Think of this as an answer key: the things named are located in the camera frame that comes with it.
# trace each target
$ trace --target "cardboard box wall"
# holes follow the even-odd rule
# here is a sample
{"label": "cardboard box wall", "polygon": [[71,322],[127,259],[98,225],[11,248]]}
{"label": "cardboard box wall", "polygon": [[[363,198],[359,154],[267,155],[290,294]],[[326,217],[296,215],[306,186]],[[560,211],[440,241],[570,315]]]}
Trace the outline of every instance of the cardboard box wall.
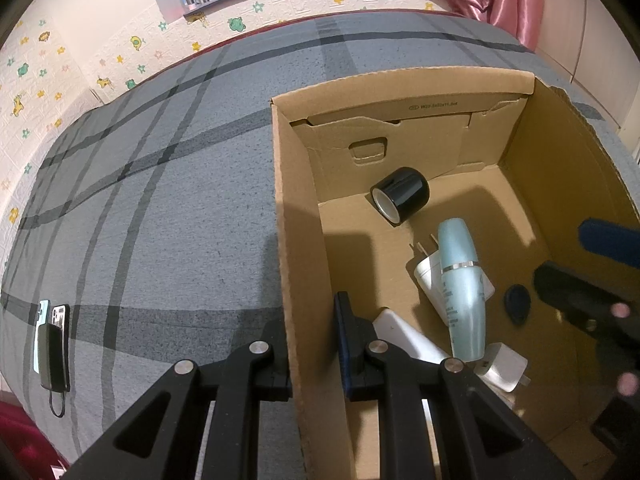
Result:
{"label": "cardboard box wall", "polygon": [[[562,91],[515,70],[438,67],[352,76],[273,98],[278,251],[294,400],[310,479],[378,478],[375,403],[345,402],[332,297],[348,291],[357,316],[389,307],[446,351],[448,331],[412,277],[437,225],[465,219],[496,288],[486,340],[529,359],[531,384],[515,412],[546,442],[588,434],[610,388],[594,343],[541,303],[533,270],[552,259],[640,293],[637,270],[584,251],[577,227],[601,218],[640,228],[615,166]],[[429,203],[391,227],[370,187],[401,166],[429,181]],[[501,301],[513,283],[532,293],[524,327]],[[557,446],[568,465],[575,446]]]}

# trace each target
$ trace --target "black cable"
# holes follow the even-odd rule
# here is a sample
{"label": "black cable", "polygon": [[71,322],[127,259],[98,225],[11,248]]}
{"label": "black cable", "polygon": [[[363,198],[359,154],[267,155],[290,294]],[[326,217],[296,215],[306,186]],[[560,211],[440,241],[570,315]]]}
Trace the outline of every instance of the black cable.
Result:
{"label": "black cable", "polygon": [[65,398],[65,393],[62,392],[62,410],[60,411],[60,414],[56,413],[56,410],[53,409],[53,392],[49,390],[49,409],[51,410],[51,413],[53,413],[57,418],[62,418],[65,416],[65,408],[66,408],[66,398]]}

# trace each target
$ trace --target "mattress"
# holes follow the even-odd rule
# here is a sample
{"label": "mattress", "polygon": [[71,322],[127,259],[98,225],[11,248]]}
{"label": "mattress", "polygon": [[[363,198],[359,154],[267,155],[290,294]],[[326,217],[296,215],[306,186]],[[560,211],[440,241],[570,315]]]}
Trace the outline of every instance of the mattress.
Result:
{"label": "mattress", "polygon": [[[598,111],[485,23],[417,11],[323,16],[186,60],[60,135],[2,277],[0,372],[69,462],[172,363],[224,359],[282,316],[270,98],[443,65],[529,70],[564,89],[638,202],[638,167]],[[62,419],[32,369],[42,299],[70,305]],[[303,478],[292,404],[264,403],[260,420],[260,478]]]}

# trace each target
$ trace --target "wallpaper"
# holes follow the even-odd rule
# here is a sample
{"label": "wallpaper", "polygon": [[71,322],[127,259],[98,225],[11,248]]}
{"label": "wallpaper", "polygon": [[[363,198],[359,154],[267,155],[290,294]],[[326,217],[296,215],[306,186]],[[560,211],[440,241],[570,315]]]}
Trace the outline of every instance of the wallpaper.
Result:
{"label": "wallpaper", "polygon": [[442,0],[228,0],[189,21],[167,23],[154,5],[79,67],[46,9],[33,4],[0,50],[0,275],[37,169],[85,111],[239,34],[318,14],[402,8],[448,10]]}

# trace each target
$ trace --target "black oval object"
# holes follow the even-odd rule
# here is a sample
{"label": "black oval object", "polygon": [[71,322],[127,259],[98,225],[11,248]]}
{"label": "black oval object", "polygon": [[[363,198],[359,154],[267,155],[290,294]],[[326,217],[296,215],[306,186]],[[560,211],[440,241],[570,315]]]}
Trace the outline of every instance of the black oval object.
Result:
{"label": "black oval object", "polygon": [[429,200],[429,184],[413,168],[399,168],[371,188],[371,198],[379,213],[399,226]]}
{"label": "black oval object", "polygon": [[504,293],[504,309],[514,325],[524,325],[531,310],[531,296],[527,287],[519,283],[511,285]]}

